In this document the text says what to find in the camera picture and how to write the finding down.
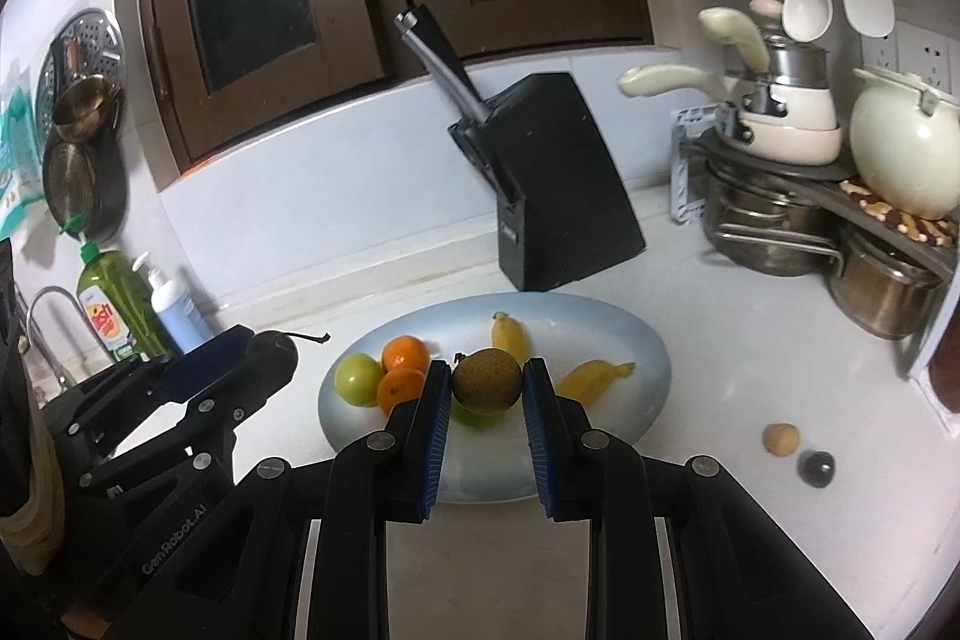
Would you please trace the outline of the left hand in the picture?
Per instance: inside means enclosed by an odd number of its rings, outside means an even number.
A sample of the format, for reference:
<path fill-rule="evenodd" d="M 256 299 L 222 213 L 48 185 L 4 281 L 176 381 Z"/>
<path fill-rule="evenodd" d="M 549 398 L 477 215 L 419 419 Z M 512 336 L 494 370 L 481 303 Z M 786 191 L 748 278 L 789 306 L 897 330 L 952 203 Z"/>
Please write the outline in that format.
<path fill-rule="evenodd" d="M 16 567 L 39 576 L 64 542 L 65 486 L 52 435 L 26 383 L 25 408 L 2 413 L 2 542 Z"/>

